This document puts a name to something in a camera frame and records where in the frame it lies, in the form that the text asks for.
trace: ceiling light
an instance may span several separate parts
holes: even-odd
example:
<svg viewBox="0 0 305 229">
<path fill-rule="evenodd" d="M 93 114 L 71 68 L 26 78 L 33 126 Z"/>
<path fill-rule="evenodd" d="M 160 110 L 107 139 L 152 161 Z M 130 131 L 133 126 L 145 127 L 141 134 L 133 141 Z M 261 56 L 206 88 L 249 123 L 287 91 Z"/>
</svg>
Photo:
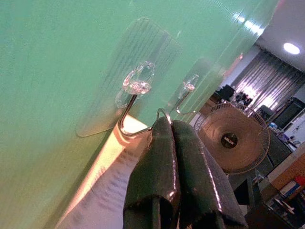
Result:
<svg viewBox="0 0 305 229">
<path fill-rule="evenodd" d="M 284 49 L 291 54 L 299 54 L 300 53 L 300 49 L 298 47 L 296 47 L 294 44 L 291 44 L 291 43 L 285 43 L 284 44 Z"/>
</svg>

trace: green wall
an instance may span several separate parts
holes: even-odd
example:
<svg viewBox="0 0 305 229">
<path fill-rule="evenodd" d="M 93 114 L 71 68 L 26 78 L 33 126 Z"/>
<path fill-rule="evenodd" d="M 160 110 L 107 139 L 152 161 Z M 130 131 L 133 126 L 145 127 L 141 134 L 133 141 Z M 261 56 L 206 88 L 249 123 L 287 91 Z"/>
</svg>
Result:
<svg viewBox="0 0 305 229">
<path fill-rule="evenodd" d="M 54 227 L 110 132 L 79 137 L 76 129 L 90 111 L 99 111 L 91 104 L 101 92 L 102 108 L 112 104 L 122 76 L 110 79 L 105 71 L 136 19 L 146 17 L 168 31 L 182 51 L 132 112 L 150 125 L 157 108 L 167 105 L 202 59 L 198 89 L 183 105 L 183 111 L 199 109 L 225 70 L 253 45 L 276 4 L 277 0 L 2 0 L 0 228 Z"/>
</svg>

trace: gray curtain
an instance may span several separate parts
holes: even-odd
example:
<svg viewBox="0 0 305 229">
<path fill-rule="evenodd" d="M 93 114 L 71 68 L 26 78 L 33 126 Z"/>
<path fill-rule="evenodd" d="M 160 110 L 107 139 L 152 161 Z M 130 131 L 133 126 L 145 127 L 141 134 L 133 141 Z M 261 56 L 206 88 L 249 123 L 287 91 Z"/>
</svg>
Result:
<svg viewBox="0 0 305 229">
<path fill-rule="evenodd" d="M 233 81 L 237 92 L 248 94 L 254 110 L 265 105 L 271 110 L 285 103 L 305 83 L 305 73 L 261 50 Z"/>
</svg>

